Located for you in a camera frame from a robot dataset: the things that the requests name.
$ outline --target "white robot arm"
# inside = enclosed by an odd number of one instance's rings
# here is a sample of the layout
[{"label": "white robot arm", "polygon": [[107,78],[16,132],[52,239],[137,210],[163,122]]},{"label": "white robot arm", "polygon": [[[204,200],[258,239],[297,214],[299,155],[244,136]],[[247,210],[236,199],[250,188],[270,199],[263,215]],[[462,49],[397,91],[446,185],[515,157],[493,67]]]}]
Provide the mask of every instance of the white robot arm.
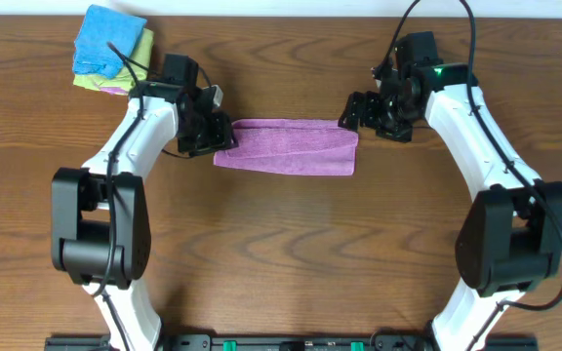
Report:
[{"label": "white robot arm", "polygon": [[[472,106],[467,66],[443,64],[431,32],[407,35],[396,42],[394,52],[398,69],[392,69],[386,58],[373,72],[381,91],[352,94],[340,126],[369,127],[378,137],[408,142],[413,123],[423,119],[446,143],[473,205],[456,245],[462,278],[444,311],[432,320],[430,333],[439,350],[480,350],[507,302],[517,301],[556,274],[562,251],[547,214],[513,170],[543,193],[561,219],[562,183],[543,183],[515,152],[492,118],[475,78]],[[498,148],[511,163],[509,168]],[[514,216],[527,220],[526,226],[512,228]]]},{"label": "white robot arm", "polygon": [[[80,170],[60,169],[54,177],[52,260],[95,295],[114,349],[153,350],[160,335],[161,321],[141,277],[150,250],[142,184],[160,152],[175,137],[180,151],[190,156],[232,146],[228,116],[218,111],[222,91],[218,86],[196,88],[197,69],[188,57],[168,55],[163,78],[140,83],[142,95],[130,96],[123,121],[99,153]],[[104,277],[110,225],[87,221],[81,211],[109,210],[105,180],[117,143],[120,149],[110,174],[117,224],[115,268]],[[107,284],[97,294],[105,279]]]}]

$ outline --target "wood grain surface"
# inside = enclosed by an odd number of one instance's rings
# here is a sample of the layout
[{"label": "wood grain surface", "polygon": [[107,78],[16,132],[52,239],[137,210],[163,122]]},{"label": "wood grain surface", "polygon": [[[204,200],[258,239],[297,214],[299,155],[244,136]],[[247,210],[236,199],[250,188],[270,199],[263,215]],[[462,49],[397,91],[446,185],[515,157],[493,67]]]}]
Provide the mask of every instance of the wood grain surface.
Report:
[{"label": "wood grain surface", "polygon": [[[196,59],[234,119],[337,119],[374,90],[398,19],[150,18],[154,64]],[[52,333],[105,333],[94,302],[50,260],[50,181],[79,167],[122,119],[125,97],[71,85],[81,17],[0,17],[0,349]],[[465,61],[465,19],[409,19],[445,61]],[[562,20],[479,19],[475,73],[498,124],[546,180],[562,180]],[[216,168],[161,155],[146,183],[145,273],[172,332],[370,334],[419,330],[459,274],[454,242],[470,199],[438,135],[400,144],[362,131],[351,177]],[[525,297],[552,298],[560,277]],[[509,310],[495,332],[562,350],[562,304]]]}]

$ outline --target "yellow cloth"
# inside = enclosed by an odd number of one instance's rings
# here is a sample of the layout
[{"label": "yellow cloth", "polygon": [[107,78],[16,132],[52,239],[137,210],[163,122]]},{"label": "yellow cloth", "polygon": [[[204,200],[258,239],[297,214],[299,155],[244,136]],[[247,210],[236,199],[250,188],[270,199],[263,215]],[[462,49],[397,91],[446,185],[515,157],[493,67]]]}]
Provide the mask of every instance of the yellow cloth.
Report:
[{"label": "yellow cloth", "polygon": [[[151,61],[151,47],[153,47],[153,32],[145,28],[130,59],[148,67]],[[131,66],[139,80],[146,79],[146,71],[144,69],[134,64]],[[99,74],[75,74],[73,85],[94,91],[126,95],[134,88],[134,78],[132,78],[127,67],[123,66],[113,79],[107,79]]]}]

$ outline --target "towel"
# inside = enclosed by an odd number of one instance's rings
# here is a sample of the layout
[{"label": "towel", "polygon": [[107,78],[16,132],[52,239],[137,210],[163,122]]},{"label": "towel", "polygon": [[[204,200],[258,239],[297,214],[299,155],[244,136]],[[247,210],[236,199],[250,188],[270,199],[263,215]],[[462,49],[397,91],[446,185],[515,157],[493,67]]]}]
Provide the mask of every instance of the towel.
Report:
[{"label": "towel", "polygon": [[75,39],[73,73],[96,73],[108,79],[114,78],[123,62],[107,47],[107,42],[112,42],[118,51],[129,57],[145,24],[146,19],[91,5]]},{"label": "towel", "polygon": [[[151,47],[153,47],[153,32],[145,28],[131,55],[131,59],[148,67],[151,61]],[[134,64],[131,66],[138,80],[146,79],[146,71],[144,69]],[[98,74],[76,74],[73,85],[94,91],[126,95],[134,88],[134,78],[129,73],[129,69],[123,67],[113,79],[107,79]]]},{"label": "towel", "polygon": [[239,120],[239,147],[218,151],[214,165],[294,176],[351,176],[358,134],[337,121]]}]

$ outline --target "purple towel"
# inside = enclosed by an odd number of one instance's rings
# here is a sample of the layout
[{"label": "purple towel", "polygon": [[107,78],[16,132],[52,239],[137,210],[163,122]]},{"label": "purple towel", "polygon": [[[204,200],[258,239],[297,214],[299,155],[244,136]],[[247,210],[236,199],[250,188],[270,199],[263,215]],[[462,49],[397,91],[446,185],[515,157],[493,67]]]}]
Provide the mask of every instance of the purple towel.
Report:
[{"label": "purple towel", "polygon": [[294,176],[351,176],[358,134],[338,121],[246,119],[233,123],[239,147],[214,165]]}]

